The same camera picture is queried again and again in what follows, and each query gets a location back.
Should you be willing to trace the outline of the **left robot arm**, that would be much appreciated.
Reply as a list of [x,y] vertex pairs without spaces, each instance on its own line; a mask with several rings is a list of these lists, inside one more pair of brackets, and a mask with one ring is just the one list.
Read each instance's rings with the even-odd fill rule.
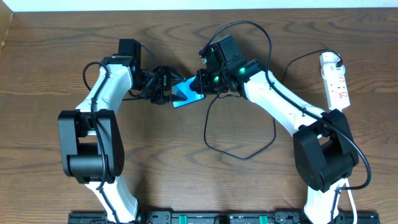
[[140,42],[120,39],[118,52],[97,62],[99,77],[88,96],[74,109],[58,116],[58,133],[64,173],[86,185],[113,223],[133,223],[138,201],[122,175],[124,148],[116,115],[126,94],[136,90],[133,100],[156,105],[185,101],[172,82],[184,82],[174,68],[141,68]]

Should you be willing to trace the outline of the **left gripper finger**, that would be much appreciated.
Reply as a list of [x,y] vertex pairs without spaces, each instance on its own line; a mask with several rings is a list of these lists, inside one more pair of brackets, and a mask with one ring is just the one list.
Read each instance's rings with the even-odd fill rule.
[[179,74],[175,68],[170,67],[170,80],[174,82],[184,82],[186,78]]
[[187,97],[185,96],[184,93],[181,91],[178,91],[176,93],[171,93],[167,96],[165,96],[165,100],[168,103],[174,103],[174,102],[179,102],[179,101],[186,101]]

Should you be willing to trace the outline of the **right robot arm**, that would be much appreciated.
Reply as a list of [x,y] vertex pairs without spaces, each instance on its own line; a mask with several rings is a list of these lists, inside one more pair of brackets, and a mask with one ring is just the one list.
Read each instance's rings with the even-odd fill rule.
[[296,169],[307,184],[304,214],[312,223],[332,223],[340,192],[359,162],[348,120],[345,68],[334,53],[320,57],[329,111],[307,103],[276,79],[258,60],[248,61],[232,36],[208,43],[200,51],[205,69],[197,72],[190,91],[220,96],[236,92],[260,106],[292,136]]

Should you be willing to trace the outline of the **blue Galaxy smartphone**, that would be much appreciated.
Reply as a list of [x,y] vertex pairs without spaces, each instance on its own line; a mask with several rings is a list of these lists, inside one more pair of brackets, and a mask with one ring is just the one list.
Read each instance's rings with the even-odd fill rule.
[[192,84],[194,79],[195,77],[189,78],[188,80],[180,82],[172,87],[172,94],[182,98],[181,100],[173,101],[174,108],[180,108],[196,101],[204,100],[206,98],[205,95],[198,94],[197,92],[191,90],[190,85]]

